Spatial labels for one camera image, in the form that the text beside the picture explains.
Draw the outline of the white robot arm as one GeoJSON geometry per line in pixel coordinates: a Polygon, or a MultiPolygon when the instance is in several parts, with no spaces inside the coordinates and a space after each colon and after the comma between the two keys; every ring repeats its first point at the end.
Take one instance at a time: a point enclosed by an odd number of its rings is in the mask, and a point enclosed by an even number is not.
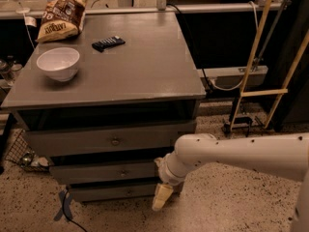
{"type": "Polygon", "coordinates": [[[188,173],[219,162],[301,182],[291,232],[309,232],[309,133],[219,140],[209,133],[186,134],[174,151],[154,160],[160,182],[152,209],[163,208],[188,173]]]}

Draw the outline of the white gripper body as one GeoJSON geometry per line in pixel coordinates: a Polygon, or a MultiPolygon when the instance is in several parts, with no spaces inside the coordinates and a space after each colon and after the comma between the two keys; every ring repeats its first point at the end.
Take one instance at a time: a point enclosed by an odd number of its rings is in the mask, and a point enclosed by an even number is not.
{"type": "Polygon", "coordinates": [[[185,180],[187,171],[175,153],[163,157],[163,163],[157,168],[158,176],[164,184],[177,186],[185,180]]]}

